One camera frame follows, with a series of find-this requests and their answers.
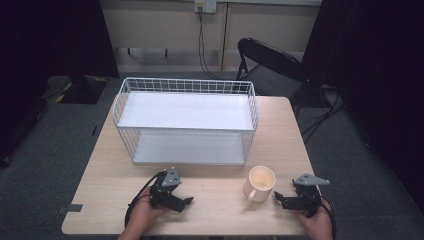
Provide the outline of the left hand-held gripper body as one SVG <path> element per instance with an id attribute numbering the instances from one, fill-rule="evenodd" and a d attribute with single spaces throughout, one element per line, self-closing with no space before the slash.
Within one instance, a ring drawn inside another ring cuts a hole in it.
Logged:
<path id="1" fill-rule="evenodd" d="M 174 168 L 156 174 L 156 179 L 150 187 L 150 203 L 153 207 L 161 205 L 167 208 L 168 203 L 180 203 L 180 198 L 173 191 L 182 183 Z"/>

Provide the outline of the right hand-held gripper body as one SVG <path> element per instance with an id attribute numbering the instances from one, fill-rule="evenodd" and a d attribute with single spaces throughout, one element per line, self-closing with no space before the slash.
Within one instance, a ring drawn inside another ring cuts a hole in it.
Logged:
<path id="1" fill-rule="evenodd" d="M 329 185 L 330 181 L 305 173 L 293 180 L 297 198 L 295 209 L 300 210 L 307 218 L 313 217 L 322 204 L 319 186 Z"/>

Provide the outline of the cream white cup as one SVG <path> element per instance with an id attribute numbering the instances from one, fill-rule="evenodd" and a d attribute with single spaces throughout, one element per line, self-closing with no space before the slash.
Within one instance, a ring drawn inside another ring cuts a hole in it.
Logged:
<path id="1" fill-rule="evenodd" d="M 243 192 L 250 202 L 264 202 L 276 184 L 273 171 L 266 166 L 253 167 L 243 186 Z"/>

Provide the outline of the white wire shelf rack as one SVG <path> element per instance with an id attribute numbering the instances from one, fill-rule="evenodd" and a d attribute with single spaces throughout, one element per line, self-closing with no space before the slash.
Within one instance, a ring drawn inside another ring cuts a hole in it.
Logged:
<path id="1" fill-rule="evenodd" d="M 259 122 L 250 81 L 126 78 L 112 116 L 135 164 L 243 165 Z"/>

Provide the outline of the person's left hand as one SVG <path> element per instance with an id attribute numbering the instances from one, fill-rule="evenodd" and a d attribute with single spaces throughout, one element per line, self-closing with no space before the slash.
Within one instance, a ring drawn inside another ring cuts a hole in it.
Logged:
<path id="1" fill-rule="evenodd" d="M 127 227 L 144 232 L 154 224 L 159 216 L 168 212 L 169 209 L 161 205 L 153 207 L 149 195 L 142 196 L 136 201 L 130 213 Z"/>

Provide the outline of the person's right hand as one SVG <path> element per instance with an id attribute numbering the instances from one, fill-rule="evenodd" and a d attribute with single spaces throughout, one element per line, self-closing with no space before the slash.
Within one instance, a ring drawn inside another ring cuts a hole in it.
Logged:
<path id="1" fill-rule="evenodd" d="M 302 212 L 294 211 L 293 214 L 300 220 L 306 228 L 308 236 L 312 240 L 334 240 L 333 225 L 331 222 L 328 210 L 331 206 L 328 201 L 323 200 L 322 206 L 318 209 L 317 213 L 307 218 Z"/>

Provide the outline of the grey tape strip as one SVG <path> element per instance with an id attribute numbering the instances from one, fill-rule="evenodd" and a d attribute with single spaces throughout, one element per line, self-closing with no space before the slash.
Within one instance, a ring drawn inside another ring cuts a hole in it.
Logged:
<path id="1" fill-rule="evenodd" d="M 82 204 L 68 204 L 57 209 L 57 214 L 66 215 L 68 212 L 80 212 L 83 208 Z"/>

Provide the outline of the black folding chair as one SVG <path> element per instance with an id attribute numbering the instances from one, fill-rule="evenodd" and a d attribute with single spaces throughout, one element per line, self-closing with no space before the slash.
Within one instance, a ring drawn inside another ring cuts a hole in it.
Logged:
<path id="1" fill-rule="evenodd" d="M 257 95 L 296 100 L 307 79 L 295 57 L 254 38 L 242 38 L 237 46 L 241 58 L 237 80 L 252 82 Z"/>

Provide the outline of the black stand base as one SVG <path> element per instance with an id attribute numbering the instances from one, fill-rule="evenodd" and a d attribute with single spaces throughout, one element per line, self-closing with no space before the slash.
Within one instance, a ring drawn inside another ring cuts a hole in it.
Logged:
<path id="1" fill-rule="evenodd" d="M 107 85 L 102 77 L 70 75 L 65 88 L 56 99 L 63 104 L 96 104 Z"/>

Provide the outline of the black curtain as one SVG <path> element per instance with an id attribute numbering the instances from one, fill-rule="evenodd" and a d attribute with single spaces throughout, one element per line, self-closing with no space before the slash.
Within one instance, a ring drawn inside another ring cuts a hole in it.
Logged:
<path id="1" fill-rule="evenodd" d="M 302 64 L 340 90 L 424 214 L 424 0 L 321 0 Z"/>
<path id="2" fill-rule="evenodd" d="M 119 76 L 100 0 L 0 0 L 0 167 L 63 75 Z"/>

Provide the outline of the white wall socket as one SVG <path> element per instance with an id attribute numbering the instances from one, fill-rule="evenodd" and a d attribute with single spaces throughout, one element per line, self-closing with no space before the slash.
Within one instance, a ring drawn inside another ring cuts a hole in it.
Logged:
<path id="1" fill-rule="evenodd" d="M 194 11 L 196 13 L 215 14 L 217 11 L 216 0 L 195 0 Z"/>

